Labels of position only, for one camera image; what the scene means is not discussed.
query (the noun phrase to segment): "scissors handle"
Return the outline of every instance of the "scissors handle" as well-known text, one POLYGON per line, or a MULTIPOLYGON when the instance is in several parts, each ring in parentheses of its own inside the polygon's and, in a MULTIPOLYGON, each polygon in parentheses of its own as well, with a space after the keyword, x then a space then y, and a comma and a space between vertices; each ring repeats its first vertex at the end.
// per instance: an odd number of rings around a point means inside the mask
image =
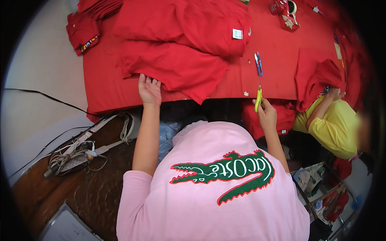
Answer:
POLYGON ((255 112, 257 113, 257 107, 261 104, 261 98, 262 98, 262 89, 259 89, 257 91, 257 98, 256 98, 256 104, 255 104, 255 112))

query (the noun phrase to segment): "lacoste logo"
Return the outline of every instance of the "lacoste logo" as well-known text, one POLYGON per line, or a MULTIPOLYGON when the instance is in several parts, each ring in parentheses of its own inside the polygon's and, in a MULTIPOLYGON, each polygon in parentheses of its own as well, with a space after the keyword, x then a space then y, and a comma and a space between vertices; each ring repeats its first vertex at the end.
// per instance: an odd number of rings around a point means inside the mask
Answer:
POLYGON ((183 176, 173 177, 171 184, 193 182, 194 184, 208 184, 217 180, 228 182, 243 179, 252 174, 258 176, 237 185, 217 199, 217 205, 227 203, 233 198, 244 196, 252 191, 267 187, 275 176, 272 163, 265 157, 264 152, 256 150, 252 154, 240 156, 235 151, 223 156, 223 159, 212 163, 179 163, 170 167, 172 170, 189 172, 183 176))

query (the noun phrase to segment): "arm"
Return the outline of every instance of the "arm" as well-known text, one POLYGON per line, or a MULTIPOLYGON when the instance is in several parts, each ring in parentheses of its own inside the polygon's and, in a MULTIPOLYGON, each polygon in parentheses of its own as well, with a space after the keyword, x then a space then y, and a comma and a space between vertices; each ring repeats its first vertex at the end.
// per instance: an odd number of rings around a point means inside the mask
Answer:
POLYGON ((260 126, 263 129, 264 136, 267 141, 268 153, 278 159, 283 165, 284 171, 289 173, 287 159, 284 155, 283 148, 279 140, 279 135, 276 131, 277 114, 276 109, 265 98, 261 99, 261 105, 257 108, 260 126))
POLYGON ((161 82, 141 74, 138 82, 139 95, 144 110, 133 156, 133 170, 153 176, 158 163, 159 108, 161 105, 161 82))
POLYGON ((313 110, 312 114, 310 117, 307 119, 306 122, 306 129, 308 131, 311 122, 315 118, 323 119, 324 114, 330 107, 333 101, 338 100, 342 98, 346 92, 341 93, 340 89, 338 88, 331 88, 329 93, 324 97, 324 99, 318 104, 318 106, 313 110))

